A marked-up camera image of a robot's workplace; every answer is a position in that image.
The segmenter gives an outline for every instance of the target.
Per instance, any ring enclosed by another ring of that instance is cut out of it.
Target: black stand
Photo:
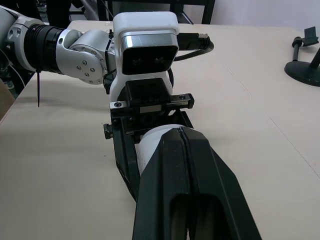
[[[294,48],[293,51],[293,60],[288,62],[285,67],[284,71],[288,74],[291,78],[302,82],[304,84],[320,87],[320,49],[315,54],[311,63],[305,61],[298,61],[298,53],[299,47],[301,47],[302,42],[304,42],[304,46],[310,46],[313,44],[318,43],[318,38],[316,37],[316,29],[314,30],[314,38],[313,42],[307,42],[307,38],[302,39],[301,37],[296,37],[292,43]]]

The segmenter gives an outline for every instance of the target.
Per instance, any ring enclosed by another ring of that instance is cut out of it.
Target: white cylinder
[[[151,129],[143,136],[140,143],[135,146],[140,175],[143,173],[154,154],[162,135],[171,129],[177,129],[180,127],[183,126],[179,124],[158,126]]]

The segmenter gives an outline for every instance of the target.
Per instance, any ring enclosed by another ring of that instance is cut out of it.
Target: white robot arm
[[[172,95],[171,65],[212,51],[208,35],[179,33],[172,12],[120,13],[113,27],[82,33],[0,6],[0,70],[14,64],[103,83],[105,138],[136,201],[133,240],[260,240],[237,178],[181,111],[194,98]]]

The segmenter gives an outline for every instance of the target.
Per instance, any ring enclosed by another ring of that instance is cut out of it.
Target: black cable
[[[168,69],[168,74],[169,74],[170,83],[171,83],[172,87],[174,87],[175,78],[174,78],[174,73],[172,72],[171,68]]]
[[[116,71],[117,71],[117,69],[114,69],[114,70],[108,72],[106,75],[104,75],[104,78],[108,77],[109,75],[113,74]]]
[[[182,56],[176,56],[174,61],[178,62],[178,61],[182,61],[182,60],[186,60],[186,59],[191,59],[191,58],[203,55],[203,54],[207,54],[207,53],[210,53],[214,48],[215,48],[214,43],[212,41],[210,41],[209,46],[205,50],[193,51],[193,52],[190,52],[190,53],[182,55]]]
[[[109,11],[109,9],[107,8],[105,1],[104,1],[104,0],[100,0],[100,1],[101,1],[101,3],[103,4],[103,6],[104,6],[105,10],[107,10],[107,11],[108,11],[108,13],[111,15],[111,17],[113,17],[113,18],[114,18],[114,15],[113,15],[113,14]]]

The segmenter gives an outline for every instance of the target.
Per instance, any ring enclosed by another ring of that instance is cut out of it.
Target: cable connector
[[[211,43],[207,33],[180,33],[176,38],[180,51],[207,50]]]

